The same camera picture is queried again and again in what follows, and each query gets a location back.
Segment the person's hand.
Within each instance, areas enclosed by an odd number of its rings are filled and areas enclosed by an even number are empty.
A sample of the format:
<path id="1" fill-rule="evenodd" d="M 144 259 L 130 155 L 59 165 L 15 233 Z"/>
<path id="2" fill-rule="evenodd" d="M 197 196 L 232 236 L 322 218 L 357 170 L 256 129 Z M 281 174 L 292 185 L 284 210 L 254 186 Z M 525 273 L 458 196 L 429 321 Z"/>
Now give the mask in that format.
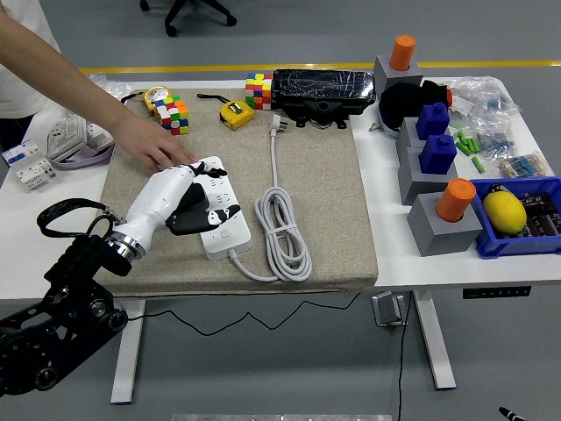
<path id="1" fill-rule="evenodd" d="M 118 120 L 109 133 L 131 157 L 152 172 L 198 162 L 195 155 L 170 132 L 136 115 Z"/>

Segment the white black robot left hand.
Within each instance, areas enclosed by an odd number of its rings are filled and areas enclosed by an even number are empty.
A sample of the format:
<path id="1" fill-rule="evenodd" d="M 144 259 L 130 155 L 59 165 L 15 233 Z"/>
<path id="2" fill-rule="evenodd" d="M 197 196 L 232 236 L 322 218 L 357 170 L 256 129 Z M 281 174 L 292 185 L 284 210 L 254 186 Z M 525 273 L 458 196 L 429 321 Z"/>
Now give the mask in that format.
<path id="1" fill-rule="evenodd" d="M 173 235 L 210 232 L 241 214 L 238 204 L 211 210 L 204 187 L 195 178 L 226 176 L 217 163 L 198 161 L 170 167 L 151 176 L 133 201 L 125 222 L 113 229 L 107 242 L 127 261 L 142 259 L 150 250 L 153 234 L 166 227 Z"/>

